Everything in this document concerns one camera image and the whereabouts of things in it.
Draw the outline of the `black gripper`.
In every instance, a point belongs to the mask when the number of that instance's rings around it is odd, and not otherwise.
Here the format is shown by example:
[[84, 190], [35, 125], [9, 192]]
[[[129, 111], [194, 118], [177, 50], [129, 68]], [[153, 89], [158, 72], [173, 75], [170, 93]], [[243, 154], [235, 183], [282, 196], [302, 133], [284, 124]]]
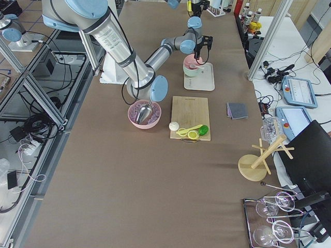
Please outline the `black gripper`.
[[198, 43], [196, 44], [195, 48], [194, 48], [194, 57], [200, 57], [200, 51], [203, 47], [203, 43]]

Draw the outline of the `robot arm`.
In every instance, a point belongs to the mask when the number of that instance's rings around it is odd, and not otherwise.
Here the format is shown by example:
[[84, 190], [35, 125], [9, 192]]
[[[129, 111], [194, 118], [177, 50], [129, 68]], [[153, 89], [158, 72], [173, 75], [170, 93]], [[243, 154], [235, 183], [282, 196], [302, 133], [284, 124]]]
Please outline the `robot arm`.
[[[181, 0], [164, 0], [171, 8], [176, 9]], [[208, 0], [196, 0], [191, 1], [191, 11], [194, 17], [200, 17], [203, 10], [207, 10], [210, 6], [210, 1]]]
[[163, 39], [161, 46], [143, 62], [129, 41], [107, 1], [42, 1], [46, 26], [67, 32], [92, 35], [127, 74], [128, 93], [136, 100], [160, 102], [168, 93], [168, 81], [158, 70], [173, 51], [200, 57], [200, 50], [210, 50], [213, 38], [202, 34], [199, 16], [190, 17], [182, 36]]

